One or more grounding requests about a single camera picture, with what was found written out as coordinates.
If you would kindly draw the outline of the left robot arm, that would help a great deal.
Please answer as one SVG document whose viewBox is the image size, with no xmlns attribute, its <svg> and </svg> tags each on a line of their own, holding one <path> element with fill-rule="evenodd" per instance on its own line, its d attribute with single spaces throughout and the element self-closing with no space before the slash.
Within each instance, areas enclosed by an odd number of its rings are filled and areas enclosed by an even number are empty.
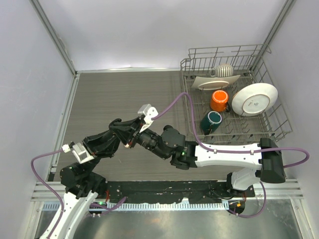
<svg viewBox="0 0 319 239">
<path fill-rule="evenodd" d="M 102 198 L 107 190 L 106 179 L 93 172 L 102 158 L 111 158 L 117 151 L 120 139 L 108 130 L 88 136 L 80 143 L 65 144 L 59 152 L 72 152 L 76 163 L 60 170 L 60 182 L 65 186 L 61 197 L 45 181 L 43 185 L 58 198 L 60 206 L 43 239 L 71 239 L 89 206 L 95 199 Z"/>
</svg>

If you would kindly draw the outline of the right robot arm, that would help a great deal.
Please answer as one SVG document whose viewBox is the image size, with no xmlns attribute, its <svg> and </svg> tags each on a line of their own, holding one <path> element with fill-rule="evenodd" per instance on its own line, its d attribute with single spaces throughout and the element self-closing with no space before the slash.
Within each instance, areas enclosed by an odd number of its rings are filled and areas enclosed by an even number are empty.
<svg viewBox="0 0 319 239">
<path fill-rule="evenodd" d="M 187 141 L 185 135 L 170 125 L 163 128 L 161 135 L 144 126 L 142 118 L 116 119 L 109 124 L 109 130 L 126 147 L 138 144 L 162 159 L 170 159 L 171 165 L 178 169 L 216 165 L 241 167 L 227 175 L 225 191 L 232 197 L 258 182 L 281 184 L 286 180 L 282 153 L 269 138 L 247 145 L 212 145 Z"/>
</svg>

